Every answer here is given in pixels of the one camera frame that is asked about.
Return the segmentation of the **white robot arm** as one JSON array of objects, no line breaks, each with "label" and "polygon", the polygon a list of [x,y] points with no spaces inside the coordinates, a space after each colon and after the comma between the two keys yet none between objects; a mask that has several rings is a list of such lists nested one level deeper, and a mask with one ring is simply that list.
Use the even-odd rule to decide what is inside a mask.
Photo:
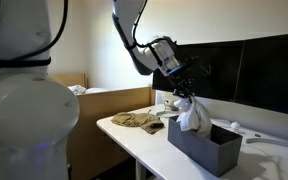
[{"label": "white robot arm", "polygon": [[47,0],[0,0],[0,180],[69,180],[66,145],[79,102],[47,74]]}]

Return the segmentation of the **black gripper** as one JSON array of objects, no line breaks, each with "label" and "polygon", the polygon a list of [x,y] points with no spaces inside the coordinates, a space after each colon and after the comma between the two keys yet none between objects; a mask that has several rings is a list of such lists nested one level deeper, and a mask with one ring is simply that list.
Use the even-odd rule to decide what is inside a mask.
[{"label": "black gripper", "polygon": [[196,63],[196,57],[188,57],[184,61],[180,61],[172,57],[167,70],[166,77],[174,88],[174,95],[180,98],[194,96],[193,81],[189,72]]}]

